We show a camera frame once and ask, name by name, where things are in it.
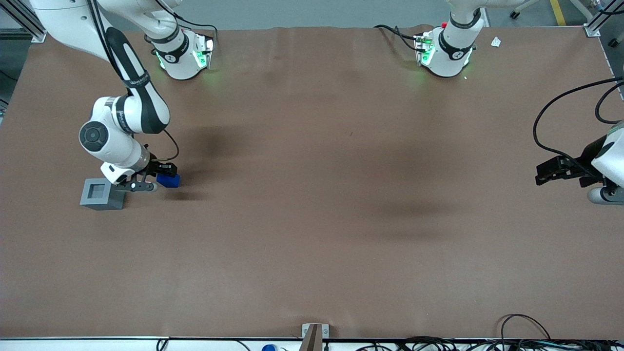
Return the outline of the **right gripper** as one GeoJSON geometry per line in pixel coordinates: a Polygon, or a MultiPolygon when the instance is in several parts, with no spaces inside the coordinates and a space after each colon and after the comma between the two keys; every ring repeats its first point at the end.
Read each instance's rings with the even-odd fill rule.
{"type": "Polygon", "coordinates": [[[133,176],[138,174],[138,183],[153,184],[154,179],[150,175],[145,175],[149,167],[155,165],[155,174],[163,177],[175,177],[177,175],[177,166],[174,163],[156,162],[156,160],[148,160],[147,158],[139,158],[135,161],[125,161],[119,163],[104,162],[101,165],[101,172],[105,178],[113,185],[119,185],[123,182],[131,180],[133,176]]]}

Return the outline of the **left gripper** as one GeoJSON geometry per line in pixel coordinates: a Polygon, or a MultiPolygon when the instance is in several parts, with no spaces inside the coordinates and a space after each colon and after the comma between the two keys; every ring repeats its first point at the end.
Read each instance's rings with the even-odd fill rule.
{"type": "MultiPolygon", "coordinates": [[[[617,186],[624,186],[624,136],[622,134],[606,134],[590,143],[584,149],[581,158],[588,160],[590,165],[604,178],[608,178],[617,186]]],[[[564,156],[553,157],[536,167],[535,184],[544,184],[555,180],[568,180],[585,176],[580,167],[564,156]]]]}

